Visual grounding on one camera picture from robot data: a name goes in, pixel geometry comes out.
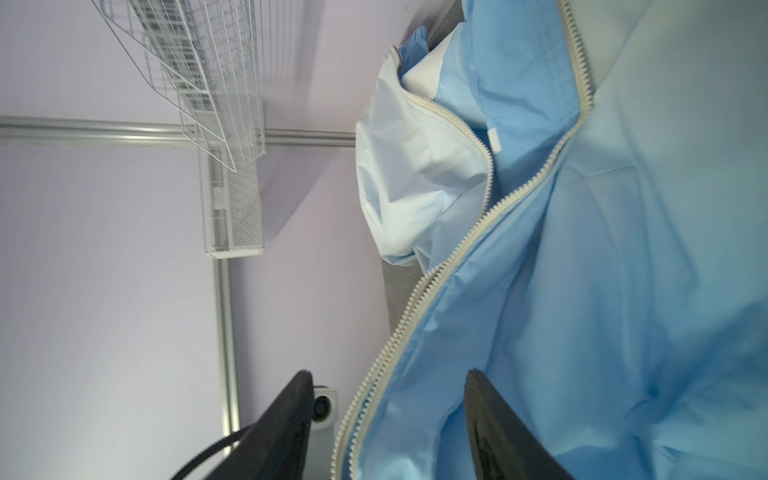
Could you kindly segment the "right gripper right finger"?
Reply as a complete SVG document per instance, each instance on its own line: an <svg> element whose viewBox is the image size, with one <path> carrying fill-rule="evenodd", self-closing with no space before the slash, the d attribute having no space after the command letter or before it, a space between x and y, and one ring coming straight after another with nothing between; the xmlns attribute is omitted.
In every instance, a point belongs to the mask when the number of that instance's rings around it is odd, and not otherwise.
<svg viewBox="0 0 768 480"><path fill-rule="evenodd" d="M468 372L464 407L477 478L572 480L480 370Z"/></svg>

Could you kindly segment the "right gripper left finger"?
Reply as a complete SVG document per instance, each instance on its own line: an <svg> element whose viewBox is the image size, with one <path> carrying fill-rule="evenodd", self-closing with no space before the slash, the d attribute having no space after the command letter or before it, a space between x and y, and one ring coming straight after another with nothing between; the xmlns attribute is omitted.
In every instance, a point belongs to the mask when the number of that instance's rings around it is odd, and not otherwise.
<svg viewBox="0 0 768 480"><path fill-rule="evenodd" d="M301 370L245 433L210 479L300 479L314 413L312 375Z"/></svg>

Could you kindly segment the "light blue jacket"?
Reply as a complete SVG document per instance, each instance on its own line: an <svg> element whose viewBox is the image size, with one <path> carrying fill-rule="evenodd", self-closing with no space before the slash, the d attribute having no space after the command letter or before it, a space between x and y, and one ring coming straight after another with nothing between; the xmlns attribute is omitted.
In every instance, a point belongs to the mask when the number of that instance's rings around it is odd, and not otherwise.
<svg viewBox="0 0 768 480"><path fill-rule="evenodd" d="M767 5L466 1L357 125L380 255L425 272L335 479L479 479L482 371L573 479L767 475Z"/></svg>

